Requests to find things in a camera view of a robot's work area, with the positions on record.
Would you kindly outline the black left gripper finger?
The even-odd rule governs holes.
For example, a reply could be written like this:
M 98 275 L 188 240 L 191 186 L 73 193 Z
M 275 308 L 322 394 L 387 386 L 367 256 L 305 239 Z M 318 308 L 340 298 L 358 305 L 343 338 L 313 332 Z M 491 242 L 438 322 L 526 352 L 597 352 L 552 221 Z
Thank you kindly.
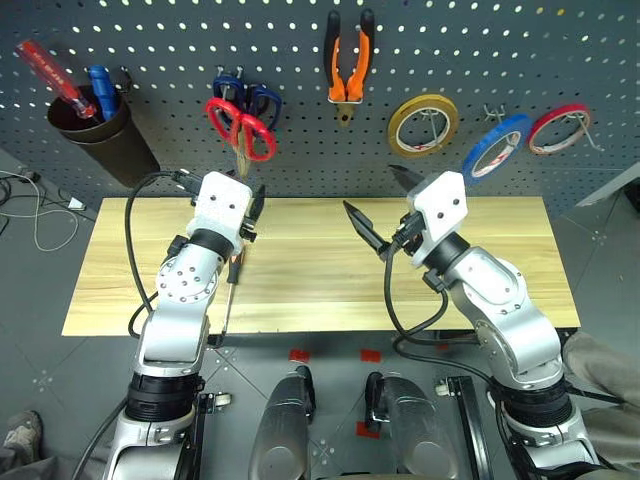
M 258 188 L 258 190 L 255 192 L 255 195 L 248 213 L 248 219 L 250 219 L 253 224 L 256 224 L 261 216 L 261 213 L 264 208 L 264 203 L 265 203 L 265 194 L 266 194 L 265 185 L 261 185 Z

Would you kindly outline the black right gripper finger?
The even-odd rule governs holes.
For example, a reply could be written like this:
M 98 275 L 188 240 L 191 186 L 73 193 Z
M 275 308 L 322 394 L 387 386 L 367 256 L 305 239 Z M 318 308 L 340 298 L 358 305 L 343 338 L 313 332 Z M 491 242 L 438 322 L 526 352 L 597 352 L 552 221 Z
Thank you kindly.
M 373 222 L 348 201 L 343 201 L 346 214 L 358 236 L 385 262 L 390 243 L 384 240 L 374 229 Z
M 424 177 L 402 165 L 389 164 L 389 170 L 404 191 L 411 191 L 424 181 Z

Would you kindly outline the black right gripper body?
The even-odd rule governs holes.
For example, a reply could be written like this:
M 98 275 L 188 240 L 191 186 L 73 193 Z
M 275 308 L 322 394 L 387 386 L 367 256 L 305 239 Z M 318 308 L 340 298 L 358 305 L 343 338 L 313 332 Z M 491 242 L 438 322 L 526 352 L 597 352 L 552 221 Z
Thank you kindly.
M 400 251 L 408 256 L 414 255 L 422 246 L 424 229 L 425 221 L 419 211 L 405 214 L 400 219 L 396 232 L 392 235 L 392 246 L 394 247 L 392 256 Z

